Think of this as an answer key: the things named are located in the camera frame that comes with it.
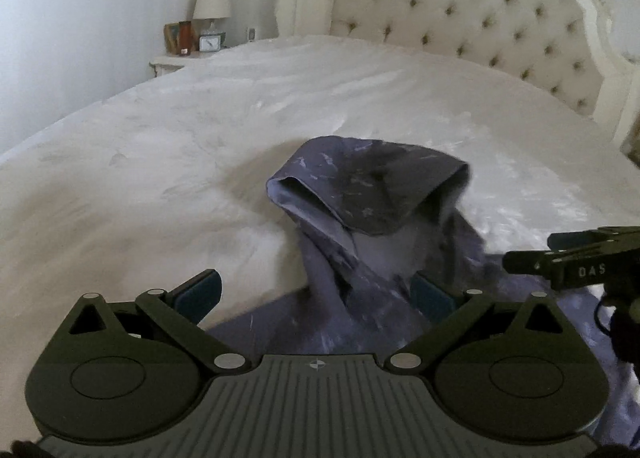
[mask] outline white lampshade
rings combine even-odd
[[[222,19],[231,17],[229,0],[197,0],[193,11],[194,19]]]

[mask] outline small bottle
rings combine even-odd
[[[178,55],[191,55],[191,21],[181,21],[178,30]]]

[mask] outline ribbed gray plate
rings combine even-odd
[[[583,458],[585,435],[545,446],[478,436],[452,421],[417,377],[391,375],[372,356],[265,356],[213,381],[201,404],[164,433],[94,447],[45,438],[59,458]]]

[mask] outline circular cover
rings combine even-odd
[[[437,395],[459,422],[527,443],[575,435],[596,420],[609,388],[595,359],[563,356],[551,339],[513,345],[502,338],[462,346],[436,369]]]
[[[149,436],[180,418],[200,385],[198,369],[185,353],[125,333],[111,347],[78,345],[38,361],[25,393],[44,434],[119,443]]]

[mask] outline bed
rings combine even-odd
[[[640,171],[621,152],[640,76],[609,46],[606,13],[597,0],[513,1],[511,14],[506,0],[278,0],[281,37],[140,84],[5,153],[0,446],[37,438],[24,381],[82,293],[130,300],[215,268],[225,292],[209,328],[302,288],[294,226],[264,184],[309,138],[469,161],[460,211],[488,252],[640,224]],[[596,436],[629,444],[638,384],[610,354],[602,363],[612,396]]]

